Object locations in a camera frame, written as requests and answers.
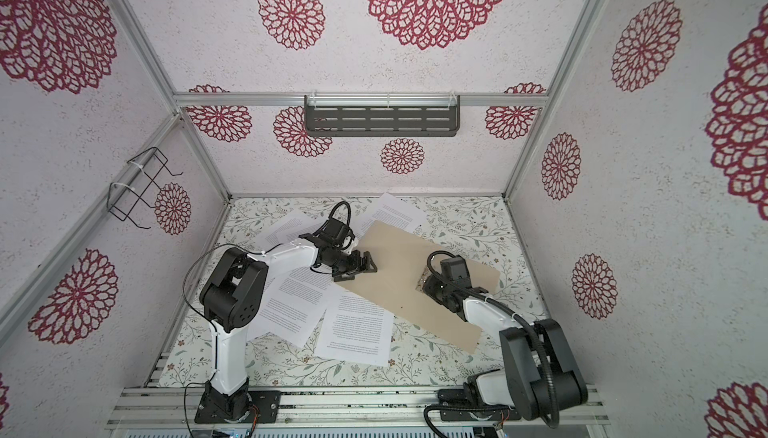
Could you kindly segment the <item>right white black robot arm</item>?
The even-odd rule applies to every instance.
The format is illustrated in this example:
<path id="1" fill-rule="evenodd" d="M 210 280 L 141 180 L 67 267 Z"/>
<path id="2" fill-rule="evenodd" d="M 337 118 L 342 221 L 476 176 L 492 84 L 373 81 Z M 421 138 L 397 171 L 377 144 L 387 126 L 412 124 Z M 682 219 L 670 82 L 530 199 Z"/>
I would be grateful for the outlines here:
<path id="1" fill-rule="evenodd" d="M 502 421 L 540 419 L 556 429 L 564 410 L 588 402 L 587 384 L 557 321 L 531 322 L 488 290 L 473 286 L 460 255 L 432 252 L 426 269 L 429 274 L 422 292 L 464 322 L 480 327 L 497 341 L 502 353 L 501 368 L 467 378 L 463 398 L 424 408 L 425 424 L 435 436 L 445 434 L 432 421 L 433 412 L 498 414 Z"/>

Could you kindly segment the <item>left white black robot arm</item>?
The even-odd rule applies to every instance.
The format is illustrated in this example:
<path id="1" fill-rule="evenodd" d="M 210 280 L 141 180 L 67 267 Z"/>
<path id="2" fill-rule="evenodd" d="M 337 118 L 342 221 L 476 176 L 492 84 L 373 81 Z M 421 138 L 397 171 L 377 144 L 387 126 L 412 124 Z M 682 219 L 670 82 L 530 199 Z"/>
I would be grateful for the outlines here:
<path id="1" fill-rule="evenodd" d="M 245 368 L 247 328 L 261 308 L 269 278 L 326 267 L 338 283 L 377 271 L 370 252 L 352 248 L 356 236 L 351 217 L 350 204 L 340 201 L 316 231 L 289 243 L 259 252 L 223 246 L 225 251 L 199 295 L 198 314 L 212 334 L 213 373 L 202 384 L 195 424 L 274 421 L 264 414 L 269 409 L 266 400 L 251 397 Z"/>

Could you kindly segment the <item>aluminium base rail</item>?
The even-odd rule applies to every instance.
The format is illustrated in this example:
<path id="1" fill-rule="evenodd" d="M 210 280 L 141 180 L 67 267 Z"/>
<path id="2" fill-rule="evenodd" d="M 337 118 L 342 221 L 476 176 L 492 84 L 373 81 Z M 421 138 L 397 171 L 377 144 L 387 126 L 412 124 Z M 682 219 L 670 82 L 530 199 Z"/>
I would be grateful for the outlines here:
<path id="1" fill-rule="evenodd" d="M 436 387 L 283 387 L 276 428 L 419 426 L 423 409 L 437 401 Z M 126 388 L 107 429 L 183 428 L 192 423 L 202 389 Z"/>

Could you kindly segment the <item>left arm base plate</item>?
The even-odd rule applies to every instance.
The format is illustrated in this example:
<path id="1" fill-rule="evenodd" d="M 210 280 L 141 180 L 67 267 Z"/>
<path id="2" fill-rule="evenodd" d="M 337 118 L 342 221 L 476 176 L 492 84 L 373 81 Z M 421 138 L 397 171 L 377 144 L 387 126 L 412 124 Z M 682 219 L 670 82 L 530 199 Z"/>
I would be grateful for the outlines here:
<path id="1" fill-rule="evenodd" d="M 193 419 L 195 424 L 257 424 L 274 423 L 280 405 L 281 393 L 275 391 L 237 391 L 224 395 L 215 389 L 207 390 Z"/>

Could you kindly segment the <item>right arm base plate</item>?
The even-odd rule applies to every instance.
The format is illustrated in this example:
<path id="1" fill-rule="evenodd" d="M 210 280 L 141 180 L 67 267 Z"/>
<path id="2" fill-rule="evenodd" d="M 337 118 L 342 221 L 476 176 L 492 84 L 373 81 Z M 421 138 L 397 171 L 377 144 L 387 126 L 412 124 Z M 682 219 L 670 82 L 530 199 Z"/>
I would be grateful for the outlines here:
<path id="1" fill-rule="evenodd" d="M 516 409 L 503 406 L 492 410 L 492 405 L 483 403 L 464 389 L 443 388 L 437 391 L 438 404 L 444 407 L 440 411 L 440 419 L 445 422 L 464 421 L 520 421 L 521 416 Z"/>

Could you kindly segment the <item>printed paper sheet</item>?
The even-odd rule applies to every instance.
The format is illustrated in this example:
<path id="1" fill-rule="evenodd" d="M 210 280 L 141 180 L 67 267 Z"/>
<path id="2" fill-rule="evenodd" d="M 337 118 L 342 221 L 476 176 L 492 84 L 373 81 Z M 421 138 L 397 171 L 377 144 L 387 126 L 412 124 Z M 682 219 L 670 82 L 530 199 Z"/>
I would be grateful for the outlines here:
<path id="1" fill-rule="evenodd" d="M 381 222 L 413 233 L 427 222 L 427 213 L 390 194 L 384 194 L 352 220 L 352 230 L 362 238 L 375 223 Z"/>
<path id="2" fill-rule="evenodd" d="M 394 315 L 350 291 L 327 308 L 315 345 L 317 357 L 371 366 L 386 366 Z"/>
<path id="3" fill-rule="evenodd" d="M 308 268 L 278 276 L 269 283 L 256 318 L 248 326 L 247 340 L 271 333 L 303 347 L 342 291 L 330 275 Z"/>
<path id="4" fill-rule="evenodd" d="M 254 251 L 267 251 L 278 244 L 289 243 L 300 235 L 314 232 L 322 224 L 301 211 L 292 211 L 261 231 L 252 244 Z"/>

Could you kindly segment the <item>brown cardboard folder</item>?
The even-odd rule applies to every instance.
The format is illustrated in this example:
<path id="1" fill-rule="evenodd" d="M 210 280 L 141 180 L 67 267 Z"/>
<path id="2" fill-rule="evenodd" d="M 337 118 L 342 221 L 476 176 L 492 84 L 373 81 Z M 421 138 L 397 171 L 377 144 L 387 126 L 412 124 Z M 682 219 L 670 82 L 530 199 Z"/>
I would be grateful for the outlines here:
<path id="1" fill-rule="evenodd" d="M 422 290 L 427 258 L 439 245 L 376 221 L 359 248 L 372 255 L 377 271 L 344 281 L 343 288 L 467 353 L 475 352 L 481 328 L 463 321 Z"/>

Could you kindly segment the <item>dark grey wall shelf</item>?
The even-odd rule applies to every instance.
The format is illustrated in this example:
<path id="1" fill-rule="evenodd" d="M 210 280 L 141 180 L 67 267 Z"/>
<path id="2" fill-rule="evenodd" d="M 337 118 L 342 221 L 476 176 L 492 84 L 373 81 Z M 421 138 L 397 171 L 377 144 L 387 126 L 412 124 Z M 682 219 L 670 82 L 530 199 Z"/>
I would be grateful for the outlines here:
<path id="1" fill-rule="evenodd" d="M 461 126 L 461 100 L 304 98 L 304 126 L 313 138 L 452 138 Z"/>

